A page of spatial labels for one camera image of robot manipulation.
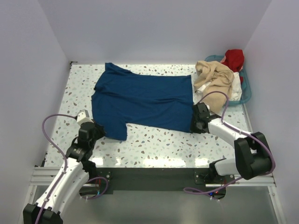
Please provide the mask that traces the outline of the blue printed t shirt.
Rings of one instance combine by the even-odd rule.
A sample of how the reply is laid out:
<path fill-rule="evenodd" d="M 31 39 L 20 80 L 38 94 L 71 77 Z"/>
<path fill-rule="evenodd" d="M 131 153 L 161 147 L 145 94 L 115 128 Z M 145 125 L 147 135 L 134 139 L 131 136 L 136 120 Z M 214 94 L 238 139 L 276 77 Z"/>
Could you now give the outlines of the blue printed t shirt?
<path fill-rule="evenodd" d="M 188 133 L 192 77 L 140 75 L 106 63 L 91 102 L 93 119 L 108 138 L 125 141 L 128 123 Z"/>

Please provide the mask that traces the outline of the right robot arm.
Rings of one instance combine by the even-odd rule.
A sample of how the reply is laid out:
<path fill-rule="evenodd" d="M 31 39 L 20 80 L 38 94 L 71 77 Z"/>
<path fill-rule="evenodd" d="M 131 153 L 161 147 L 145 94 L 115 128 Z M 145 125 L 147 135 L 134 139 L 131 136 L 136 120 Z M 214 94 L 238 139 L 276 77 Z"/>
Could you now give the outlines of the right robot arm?
<path fill-rule="evenodd" d="M 224 140 L 234 148 L 233 159 L 220 159 L 209 165 L 208 178 L 219 183 L 225 175 L 240 175 L 245 180 L 267 175 L 275 167 L 266 137 L 261 132 L 250 133 L 211 114 L 205 103 L 192 107 L 192 133 L 210 133 Z"/>

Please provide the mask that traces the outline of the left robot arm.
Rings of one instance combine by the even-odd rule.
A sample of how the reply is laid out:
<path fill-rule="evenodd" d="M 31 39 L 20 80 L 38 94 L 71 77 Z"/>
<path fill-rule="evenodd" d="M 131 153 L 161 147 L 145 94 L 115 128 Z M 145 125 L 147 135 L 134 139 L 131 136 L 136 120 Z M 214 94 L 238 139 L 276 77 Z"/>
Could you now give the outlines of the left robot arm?
<path fill-rule="evenodd" d="M 66 160 L 46 191 L 23 210 L 25 224 L 62 224 L 63 213 L 85 183 L 97 179 L 96 165 L 90 160 L 95 143 L 104 137 L 104 128 L 93 120 L 80 124 L 78 136 L 66 152 Z"/>

